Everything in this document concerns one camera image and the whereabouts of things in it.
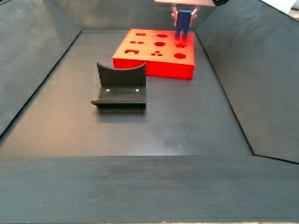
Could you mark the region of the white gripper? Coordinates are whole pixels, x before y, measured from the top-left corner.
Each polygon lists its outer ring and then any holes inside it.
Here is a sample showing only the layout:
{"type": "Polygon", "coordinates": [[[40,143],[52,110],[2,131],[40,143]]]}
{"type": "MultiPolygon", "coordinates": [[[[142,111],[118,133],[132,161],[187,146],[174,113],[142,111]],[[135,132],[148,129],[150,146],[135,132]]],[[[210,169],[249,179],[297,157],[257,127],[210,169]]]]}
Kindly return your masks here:
{"type": "Polygon", "coordinates": [[[158,3],[173,4],[171,10],[173,10],[174,26],[177,26],[178,24],[177,4],[199,5],[195,7],[195,9],[191,12],[191,22],[190,22],[190,27],[191,27],[193,21],[198,17],[198,14],[201,12],[201,6],[222,6],[230,0],[154,0],[154,1],[158,3]]]}

